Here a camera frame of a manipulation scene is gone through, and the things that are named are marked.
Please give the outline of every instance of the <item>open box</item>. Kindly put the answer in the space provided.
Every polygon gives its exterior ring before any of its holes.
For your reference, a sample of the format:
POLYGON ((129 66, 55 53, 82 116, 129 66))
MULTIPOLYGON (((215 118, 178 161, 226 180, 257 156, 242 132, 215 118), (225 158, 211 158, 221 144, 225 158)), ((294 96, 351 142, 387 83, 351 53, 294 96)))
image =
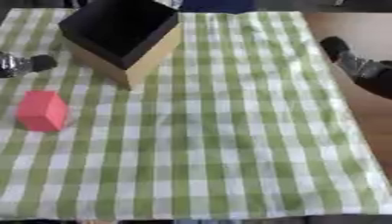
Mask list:
POLYGON ((152 0, 95 0, 59 28, 76 58, 128 89, 181 42, 178 12, 152 0))

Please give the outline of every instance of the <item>red block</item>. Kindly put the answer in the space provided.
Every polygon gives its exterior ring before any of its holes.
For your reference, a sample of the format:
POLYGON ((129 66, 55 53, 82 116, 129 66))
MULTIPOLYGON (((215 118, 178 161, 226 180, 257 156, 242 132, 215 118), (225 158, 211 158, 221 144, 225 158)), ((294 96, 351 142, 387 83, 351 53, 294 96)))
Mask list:
POLYGON ((59 131, 67 117, 67 105, 53 91, 29 91, 17 108, 17 119, 35 131, 59 131))

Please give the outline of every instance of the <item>floor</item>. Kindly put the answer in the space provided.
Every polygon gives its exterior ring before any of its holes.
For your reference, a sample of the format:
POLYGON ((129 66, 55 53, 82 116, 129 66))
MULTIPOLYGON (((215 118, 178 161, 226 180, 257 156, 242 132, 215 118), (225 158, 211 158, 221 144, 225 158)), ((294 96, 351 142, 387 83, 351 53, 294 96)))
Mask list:
MULTIPOLYGON (((0 0, 0 24, 6 15, 6 8, 29 6, 24 2, 25 0, 0 0)), ((255 0, 256 8, 260 11, 372 11, 372 12, 392 12, 392 0, 346 0, 346 4, 341 7, 333 7, 331 0, 255 0)), ((389 39, 392 39, 392 29, 385 21, 392 21, 392 15, 386 14, 376 15, 372 18, 360 18, 352 15, 351 18, 345 18, 344 14, 340 16, 331 16, 332 14, 308 14, 306 18, 310 22, 312 30, 315 32, 317 38, 322 38, 323 35, 339 34, 346 38, 360 34, 362 38, 353 39, 350 42, 355 45, 355 50, 359 53, 373 57, 375 59, 392 58, 391 51, 383 51, 385 45, 392 47, 389 39), (336 25, 341 25, 339 19, 345 20, 345 30, 335 31, 333 28, 336 25), (379 27, 380 24, 385 24, 385 27, 379 27), (379 27, 382 30, 388 30, 391 34, 388 36, 372 35, 375 33, 375 28, 379 27), (385 45, 373 45, 372 43, 382 43, 385 45)), ((347 98, 350 107, 354 112, 360 126, 369 134, 367 140, 374 147, 374 154, 379 158, 381 165, 384 167, 386 173, 392 178, 392 152, 389 148, 392 145, 392 101, 385 101, 377 96, 368 94, 362 89, 351 85, 339 73, 335 73, 337 81, 343 87, 343 92, 347 98)), ((387 224, 392 223, 392 217, 388 216, 366 216, 366 215, 337 215, 326 217, 307 217, 284 219, 284 220, 266 220, 266 221, 248 221, 249 224, 387 224)))
MULTIPOLYGON (((183 0, 191 3, 200 0, 183 0)), ((238 0, 219 0, 217 2, 238 4, 238 0)), ((335 7, 335 0, 241 0, 253 2, 254 10, 259 11, 363 11, 392 12, 391 0, 346 0, 342 6, 335 7)), ((0 8, 7 7, 59 7, 62 0, 0 0, 0 8)))

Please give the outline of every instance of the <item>table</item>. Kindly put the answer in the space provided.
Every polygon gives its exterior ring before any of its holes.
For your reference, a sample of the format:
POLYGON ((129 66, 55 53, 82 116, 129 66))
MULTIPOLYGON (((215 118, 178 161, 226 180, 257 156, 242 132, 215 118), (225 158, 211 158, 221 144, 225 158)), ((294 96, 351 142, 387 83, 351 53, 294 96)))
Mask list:
MULTIPOLYGON (((337 35, 345 39, 353 50, 373 60, 388 60, 392 52, 392 29, 388 13, 309 13, 306 16, 316 39, 337 35)), ((389 179, 392 179, 392 101, 371 94, 355 86, 339 69, 332 74, 346 97, 360 129, 372 152, 389 179)))
POLYGON ((183 14, 184 44, 132 92, 72 60, 69 10, 12 10, 1 49, 59 66, 0 82, 0 217, 390 214, 389 184, 299 12, 183 14), (15 122, 57 91, 59 133, 15 122))

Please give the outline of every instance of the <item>tan box side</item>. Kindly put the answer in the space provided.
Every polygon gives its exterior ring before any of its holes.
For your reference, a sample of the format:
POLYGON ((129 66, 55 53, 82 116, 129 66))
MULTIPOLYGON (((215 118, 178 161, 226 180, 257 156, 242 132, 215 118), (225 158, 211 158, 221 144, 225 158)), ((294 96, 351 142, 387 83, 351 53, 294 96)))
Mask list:
POLYGON ((75 58, 92 67, 96 72, 108 75, 121 86, 131 90, 181 43, 181 33, 181 25, 178 24, 127 70, 111 64, 66 38, 64 38, 64 42, 75 58))

